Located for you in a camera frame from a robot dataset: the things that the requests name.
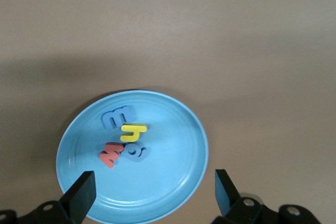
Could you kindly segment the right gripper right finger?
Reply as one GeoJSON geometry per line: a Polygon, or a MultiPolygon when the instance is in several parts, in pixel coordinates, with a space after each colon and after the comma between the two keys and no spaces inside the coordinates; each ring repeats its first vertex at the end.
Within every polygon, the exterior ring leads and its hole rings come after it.
{"type": "Polygon", "coordinates": [[[212,224],[322,224],[308,209],[282,205],[273,211],[254,196],[239,194],[227,171],[215,171],[215,197],[221,215],[212,224]]]}

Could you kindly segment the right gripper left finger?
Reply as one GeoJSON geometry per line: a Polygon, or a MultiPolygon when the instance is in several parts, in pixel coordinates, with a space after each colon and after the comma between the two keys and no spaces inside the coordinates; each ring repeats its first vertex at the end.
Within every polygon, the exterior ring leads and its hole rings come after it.
{"type": "Polygon", "coordinates": [[[95,175],[86,171],[59,200],[47,201],[24,216],[0,210],[0,224],[82,224],[95,199],[95,175]]]}

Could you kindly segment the red lowercase letter m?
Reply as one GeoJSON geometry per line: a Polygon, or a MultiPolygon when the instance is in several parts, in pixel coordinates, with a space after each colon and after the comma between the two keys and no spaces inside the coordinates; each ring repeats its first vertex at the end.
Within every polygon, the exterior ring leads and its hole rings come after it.
{"type": "Polygon", "coordinates": [[[108,167],[113,168],[114,162],[123,152],[124,145],[121,143],[108,142],[104,145],[104,150],[99,154],[99,159],[108,167]]]}

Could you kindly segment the blue lowercase letter q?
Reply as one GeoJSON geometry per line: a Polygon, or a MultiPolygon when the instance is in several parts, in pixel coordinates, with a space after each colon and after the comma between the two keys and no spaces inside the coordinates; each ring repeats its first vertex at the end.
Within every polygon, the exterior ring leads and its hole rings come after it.
{"type": "Polygon", "coordinates": [[[132,162],[141,162],[148,156],[148,152],[149,151],[146,147],[141,147],[138,144],[130,143],[124,146],[120,156],[132,162]]]}

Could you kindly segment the blue lowercase letter m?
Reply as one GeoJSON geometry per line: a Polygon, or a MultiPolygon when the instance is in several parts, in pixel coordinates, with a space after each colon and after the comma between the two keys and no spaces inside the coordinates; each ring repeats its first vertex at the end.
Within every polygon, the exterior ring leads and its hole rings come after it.
{"type": "Polygon", "coordinates": [[[132,108],[125,105],[102,115],[103,126],[107,130],[121,127],[123,124],[131,123],[135,120],[135,112],[132,108]]]}

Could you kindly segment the yellow lowercase letter h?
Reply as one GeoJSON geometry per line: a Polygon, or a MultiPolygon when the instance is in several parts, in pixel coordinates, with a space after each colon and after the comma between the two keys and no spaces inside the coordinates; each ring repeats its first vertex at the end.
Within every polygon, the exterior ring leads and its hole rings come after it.
{"type": "Polygon", "coordinates": [[[144,124],[124,124],[121,126],[121,131],[123,134],[120,136],[120,141],[133,143],[136,142],[141,133],[148,130],[147,126],[144,124]]]}

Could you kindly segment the blue plate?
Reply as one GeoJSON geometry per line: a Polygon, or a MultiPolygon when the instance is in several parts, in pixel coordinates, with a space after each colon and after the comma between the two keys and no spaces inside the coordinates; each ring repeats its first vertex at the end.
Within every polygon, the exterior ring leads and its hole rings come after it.
{"type": "Polygon", "coordinates": [[[130,90],[106,96],[81,111],[69,124],[56,157],[58,182],[67,191],[85,171],[93,171],[96,200],[87,216],[102,224],[148,224],[182,206],[206,171],[208,142],[197,116],[182,102],[154,91],[130,90]],[[129,106],[131,124],[144,124],[135,144],[146,147],[141,162],[124,157],[108,168],[99,154],[120,142],[121,128],[107,130],[102,115],[129,106]]]}

